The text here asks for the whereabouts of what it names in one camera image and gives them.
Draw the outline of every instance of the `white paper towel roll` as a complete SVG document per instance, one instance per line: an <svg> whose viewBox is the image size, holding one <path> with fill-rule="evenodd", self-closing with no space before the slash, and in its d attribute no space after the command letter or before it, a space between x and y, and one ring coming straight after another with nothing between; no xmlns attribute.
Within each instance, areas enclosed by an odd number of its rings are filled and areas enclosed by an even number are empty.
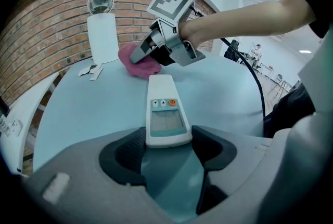
<svg viewBox="0 0 333 224"><path fill-rule="evenodd" d="M95 64L118 59L118 41L114 14L95 14L87 19L88 37Z"/></svg>

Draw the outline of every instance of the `pink cloth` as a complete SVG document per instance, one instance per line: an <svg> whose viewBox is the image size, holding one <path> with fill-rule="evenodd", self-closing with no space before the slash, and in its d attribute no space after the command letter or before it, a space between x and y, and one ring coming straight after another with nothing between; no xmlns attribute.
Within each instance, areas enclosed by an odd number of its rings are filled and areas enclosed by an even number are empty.
<svg viewBox="0 0 333 224"><path fill-rule="evenodd" d="M118 57L131 76L139 76L149 80L149 76L158 74L162 70L162 66L151 56L145 57L138 63L132 63L130 55L137 46L137 43L129 43L122 47L118 51Z"/></svg>

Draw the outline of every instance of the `white ceiling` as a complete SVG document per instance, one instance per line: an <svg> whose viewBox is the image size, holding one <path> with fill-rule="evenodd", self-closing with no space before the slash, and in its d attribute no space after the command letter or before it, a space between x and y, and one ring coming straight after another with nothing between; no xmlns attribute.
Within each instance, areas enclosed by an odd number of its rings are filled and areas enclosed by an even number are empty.
<svg viewBox="0 0 333 224"><path fill-rule="evenodd" d="M243 0L243 6L249 6L264 1L270 0ZM321 39L311 30L308 25L283 35L270 37L275 41L281 42L283 47L288 48L303 61L309 61L321 44ZM309 50L311 51L311 54L300 53L300 50Z"/></svg>

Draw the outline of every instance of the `black cable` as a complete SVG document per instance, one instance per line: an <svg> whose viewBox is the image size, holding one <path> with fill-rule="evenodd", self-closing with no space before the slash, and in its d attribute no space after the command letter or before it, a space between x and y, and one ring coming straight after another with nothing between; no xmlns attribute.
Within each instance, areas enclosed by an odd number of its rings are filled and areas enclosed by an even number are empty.
<svg viewBox="0 0 333 224"><path fill-rule="evenodd" d="M194 9L194 7L190 6L190 9L194 11L195 16L198 17L203 17L203 14L197 10ZM239 53L239 51L225 38L220 38L222 40L222 42L224 42L229 48L231 48L234 52L236 52L236 54L240 57L240 59L242 60L242 62L244 62L244 64L246 65L246 67L249 69L250 73L252 74L256 84L258 85L259 91L260 91L260 98L261 98L261 106L262 106L262 112L264 117L266 116L266 109L265 109L265 99L264 99L264 94L262 92L262 87L261 84L258 80L258 77L256 76L253 68L250 66L250 64L246 61L246 59L244 58L244 56Z"/></svg>

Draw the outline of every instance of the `person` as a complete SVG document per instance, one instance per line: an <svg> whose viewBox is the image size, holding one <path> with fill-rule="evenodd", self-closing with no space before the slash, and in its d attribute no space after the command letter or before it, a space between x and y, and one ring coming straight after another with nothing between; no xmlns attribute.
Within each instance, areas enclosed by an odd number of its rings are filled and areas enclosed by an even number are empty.
<svg viewBox="0 0 333 224"><path fill-rule="evenodd" d="M255 48L254 55L253 55L254 58L255 58L255 60L259 60L260 59L260 56L261 56L260 48L261 48L260 44L257 44L257 47Z"/></svg>
<svg viewBox="0 0 333 224"><path fill-rule="evenodd" d="M238 50L238 45L239 45L238 41L233 39L231 44ZM227 51L224 53L224 58L237 62L239 56L236 54L236 52L234 52L232 48L228 47Z"/></svg>
<svg viewBox="0 0 333 224"><path fill-rule="evenodd" d="M330 0L279 0L218 12L179 24L180 37L198 47L205 41L235 36L284 34L305 25L320 38L333 20ZM304 85L290 92L264 118L264 136L272 138L315 111Z"/></svg>

